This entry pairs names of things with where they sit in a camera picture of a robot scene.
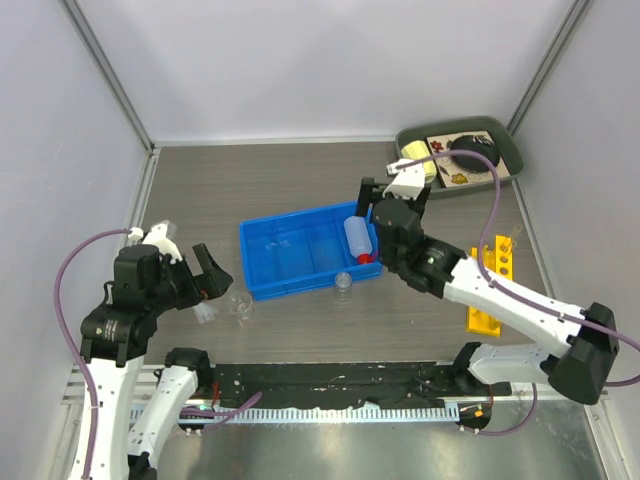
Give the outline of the red cap wash bottle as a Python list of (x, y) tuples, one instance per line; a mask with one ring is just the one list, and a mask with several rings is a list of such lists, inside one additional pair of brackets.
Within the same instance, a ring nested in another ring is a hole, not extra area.
[(373, 244), (363, 217), (350, 216), (343, 222), (349, 252), (359, 265), (375, 261)]

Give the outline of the clear glass test tube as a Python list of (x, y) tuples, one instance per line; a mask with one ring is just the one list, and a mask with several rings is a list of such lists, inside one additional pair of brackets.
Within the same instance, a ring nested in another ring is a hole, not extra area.
[(512, 251), (517, 246), (517, 239), (522, 233), (524, 227), (521, 224), (515, 224), (506, 237), (505, 245), (507, 251)]

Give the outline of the yellow test tube rack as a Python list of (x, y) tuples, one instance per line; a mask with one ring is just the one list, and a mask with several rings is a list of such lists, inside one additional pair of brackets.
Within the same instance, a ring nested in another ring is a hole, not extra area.
[[(489, 261), (484, 261), (484, 265), (494, 273), (512, 280), (514, 278), (513, 250), (507, 251), (505, 240), (507, 236), (496, 235), (494, 237), (493, 253), (494, 257)], [(467, 308), (466, 331), (469, 333), (500, 337), (502, 323), (496, 317), (480, 311), (474, 307)]]

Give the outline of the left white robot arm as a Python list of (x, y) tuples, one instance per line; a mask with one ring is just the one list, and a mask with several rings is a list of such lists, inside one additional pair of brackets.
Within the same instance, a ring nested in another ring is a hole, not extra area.
[(123, 248), (102, 302), (81, 323), (85, 398), (72, 479), (154, 479), (159, 454), (189, 398), (205, 397), (213, 369), (203, 350), (175, 347), (165, 357), (145, 412), (129, 423), (135, 386), (158, 319), (223, 296), (233, 282), (204, 244), (192, 274), (173, 246)]

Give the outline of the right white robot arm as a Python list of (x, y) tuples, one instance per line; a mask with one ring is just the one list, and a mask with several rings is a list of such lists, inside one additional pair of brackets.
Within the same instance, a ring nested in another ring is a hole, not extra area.
[(483, 311), (530, 339), (528, 345), (466, 344), (451, 380), (465, 395), (501, 382), (548, 384), (584, 405), (599, 400), (619, 352), (614, 314), (550, 299), (493, 272), (421, 226), (430, 189), (403, 199), (391, 185), (364, 178), (356, 214), (374, 225), (380, 262), (410, 288)]

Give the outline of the blue divided plastic bin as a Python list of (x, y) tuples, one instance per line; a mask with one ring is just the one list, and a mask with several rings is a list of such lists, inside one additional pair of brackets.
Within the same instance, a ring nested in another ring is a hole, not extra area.
[(347, 272), (355, 282), (381, 275), (375, 260), (351, 255), (344, 221), (354, 201), (246, 220), (239, 243), (247, 290), (257, 301), (328, 288)]

